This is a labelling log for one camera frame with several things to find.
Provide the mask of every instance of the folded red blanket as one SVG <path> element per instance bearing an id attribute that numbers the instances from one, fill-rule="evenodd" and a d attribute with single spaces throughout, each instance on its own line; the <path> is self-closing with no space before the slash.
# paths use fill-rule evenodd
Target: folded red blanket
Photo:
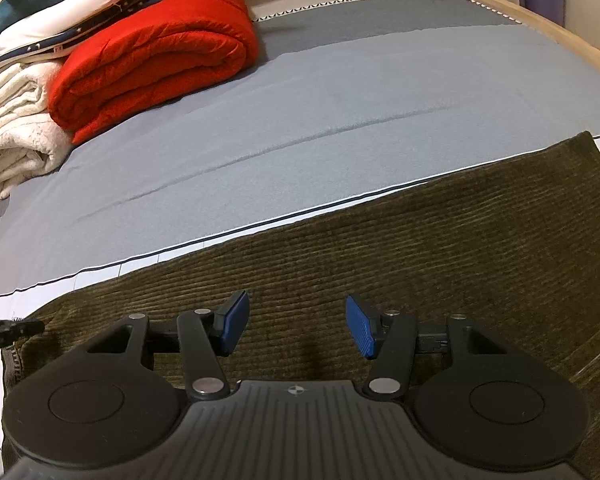
<path id="1" fill-rule="evenodd" d="M 164 0 L 76 48 L 51 87 L 49 114 L 80 144 L 137 112 L 231 78 L 257 53 L 244 0 Z"/>

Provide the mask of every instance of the bed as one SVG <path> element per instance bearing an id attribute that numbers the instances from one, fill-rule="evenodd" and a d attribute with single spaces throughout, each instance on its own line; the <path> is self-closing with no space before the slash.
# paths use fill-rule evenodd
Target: bed
<path id="1" fill-rule="evenodd" d="M 583 130 L 600 149 L 600 52 L 539 16 L 504 0 L 302 1 L 252 0 L 252 70 L 130 118 L 0 201 L 1 318 Z M 0 380 L 0 413 L 2 396 Z"/>

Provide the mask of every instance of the brown corduroy blanket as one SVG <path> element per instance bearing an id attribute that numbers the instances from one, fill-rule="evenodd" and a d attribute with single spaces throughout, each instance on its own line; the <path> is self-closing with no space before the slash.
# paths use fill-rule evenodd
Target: brown corduroy blanket
<path id="1" fill-rule="evenodd" d="M 584 391 L 592 417 L 575 463 L 600 480 L 600 152 L 590 134 L 71 292 L 35 314 L 46 332 L 5 352 L 7 370 L 27 376 L 125 314 L 167 320 L 241 288 L 251 319 L 222 360 L 231 380 L 361 380 L 368 363 L 344 321 L 352 290 L 421 320 L 464 312 Z M 182 381 L 177 355 L 156 370 Z"/>

